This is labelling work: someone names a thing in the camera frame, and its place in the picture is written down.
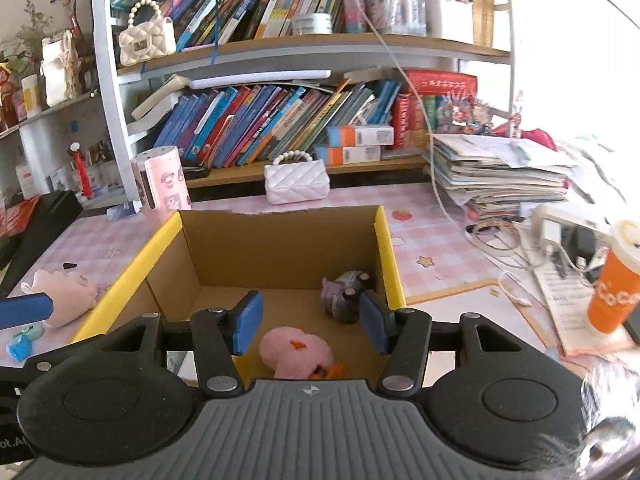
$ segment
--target orange cup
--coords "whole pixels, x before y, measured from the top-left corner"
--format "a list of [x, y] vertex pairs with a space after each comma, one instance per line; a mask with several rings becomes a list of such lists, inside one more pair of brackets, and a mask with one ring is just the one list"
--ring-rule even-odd
[[640, 222], [622, 220], [612, 229], [607, 261], [587, 317], [598, 332], [610, 334], [640, 301]]

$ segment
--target pink checkered tablecloth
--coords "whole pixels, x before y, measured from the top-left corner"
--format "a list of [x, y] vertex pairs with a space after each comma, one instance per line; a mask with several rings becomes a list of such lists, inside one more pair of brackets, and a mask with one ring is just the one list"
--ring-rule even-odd
[[[256, 214], [354, 205], [384, 206], [406, 297], [499, 275], [498, 268], [484, 253], [467, 242], [460, 230], [443, 216], [430, 184], [332, 189], [324, 200], [282, 206], [270, 205], [264, 196], [252, 196], [198, 202], [193, 208]], [[450, 214], [459, 219], [462, 212], [452, 208]], [[24, 280], [31, 283], [38, 269], [53, 272], [62, 270], [65, 262], [74, 263], [78, 264], [77, 270], [97, 284], [101, 297], [152, 234], [142, 215], [119, 222], [109, 222], [105, 215], [79, 219], [45, 251]], [[19, 294], [18, 286], [12, 296]], [[82, 320], [58, 330], [47, 330], [34, 342], [34, 354], [66, 344]], [[17, 330], [0, 331], [0, 348]], [[0, 351], [0, 365], [18, 364]]]

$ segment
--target pink plush toy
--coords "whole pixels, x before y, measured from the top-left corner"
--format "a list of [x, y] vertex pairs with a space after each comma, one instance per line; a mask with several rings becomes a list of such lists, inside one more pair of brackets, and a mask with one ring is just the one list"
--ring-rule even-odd
[[53, 301], [53, 314], [44, 323], [57, 328], [82, 316], [95, 306], [98, 289], [88, 277], [77, 271], [49, 274], [46, 270], [37, 270], [33, 276], [33, 285], [22, 282], [20, 288], [25, 294], [44, 292]]
[[275, 379], [309, 379], [319, 369], [334, 368], [334, 354], [322, 338], [291, 326], [269, 330], [258, 352]]

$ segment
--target white quilted handbag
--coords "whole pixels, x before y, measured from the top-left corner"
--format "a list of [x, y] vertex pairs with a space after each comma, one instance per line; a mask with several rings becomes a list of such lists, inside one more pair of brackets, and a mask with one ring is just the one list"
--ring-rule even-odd
[[[293, 157], [305, 162], [281, 164]], [[264, 187], [270, 204], [289, 204], [305, 200], [319, 200], [329, 195], [329, 175], [323, 160], [313, 160], [305, 152], [287, 152], [277, 156], [272, 166], [264, 167]]]
[[[149, 22], [134, 26], [136, 12], [144, 5], [153, 7], [156, 15]], [[162, 17], [158, 2], [141, 0], [131, 7], [129, 27], [120, 33], [118, 42], [120, 43], [120, 62], [123, 66], [175, 54], [174, 22], [171, 18]]]
[[70, 30], [65, 30], [60, 40], [56, 38], [42, 40], [40, 73], [45, 77], [49, 106], [78, 97], [80, 88], [78, 81], [80, 60], [74, 37]]

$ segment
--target metal screw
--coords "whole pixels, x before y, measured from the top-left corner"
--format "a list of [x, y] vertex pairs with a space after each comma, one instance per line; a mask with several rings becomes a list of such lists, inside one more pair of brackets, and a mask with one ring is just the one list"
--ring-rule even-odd
[[238, 381], [228, 375], [218, 375], [207, 380], [207, 388], [213, 392], [230, 392], [238, 387]]
[[382, 385], [390, 392], [405, 392], [414, 387], [414, 382], [404, 375], [389, 375], [382, 379]]

